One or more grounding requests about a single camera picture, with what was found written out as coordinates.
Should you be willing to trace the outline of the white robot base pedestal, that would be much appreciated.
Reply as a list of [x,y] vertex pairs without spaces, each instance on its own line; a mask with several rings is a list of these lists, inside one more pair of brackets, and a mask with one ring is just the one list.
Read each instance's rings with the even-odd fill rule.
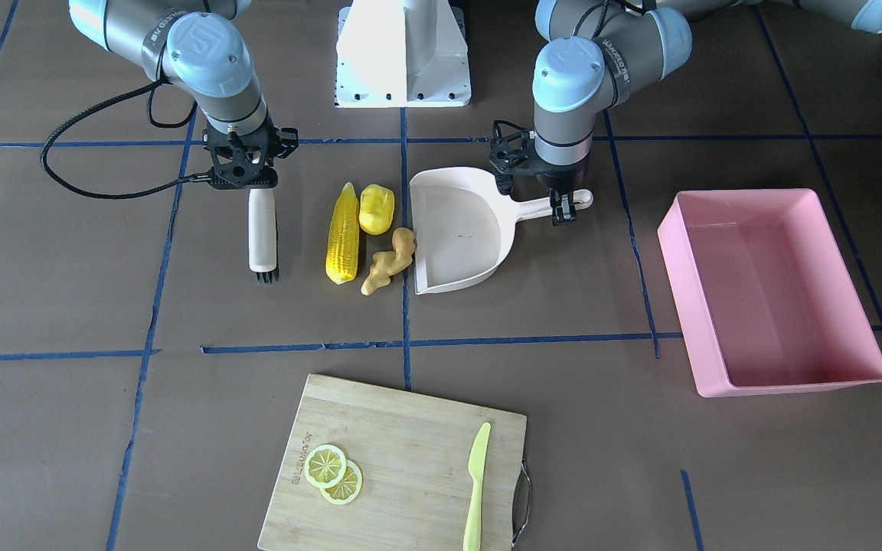
[[450,1],[354,1],[338,12],[334,104],[461,108],[472,101],[466,17]]

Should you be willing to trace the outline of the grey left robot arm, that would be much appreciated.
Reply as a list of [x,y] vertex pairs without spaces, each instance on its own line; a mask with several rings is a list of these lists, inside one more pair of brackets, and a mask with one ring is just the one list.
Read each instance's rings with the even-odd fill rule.
[[570,223],[590,202],[579,191],[595,119],[633,92],[663,80],[692,52],[690,20],[731,1],[541,1],[535,21],[546,44],[532,78],[534,126],[492,125],[483,188],[508,196],[516,177],[548,193],[542,213]]

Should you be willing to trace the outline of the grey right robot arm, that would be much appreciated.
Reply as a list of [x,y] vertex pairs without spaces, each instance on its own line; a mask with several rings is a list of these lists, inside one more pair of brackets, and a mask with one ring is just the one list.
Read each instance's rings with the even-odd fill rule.
[[267,112],[254,60],[234,20],[248,1],[70,1],[77,30],[142,67],[153,84],[188,93],[207,120],[213,168],[194,174],[221,191],[276,187],[273,161],[294,152],[294,128]]

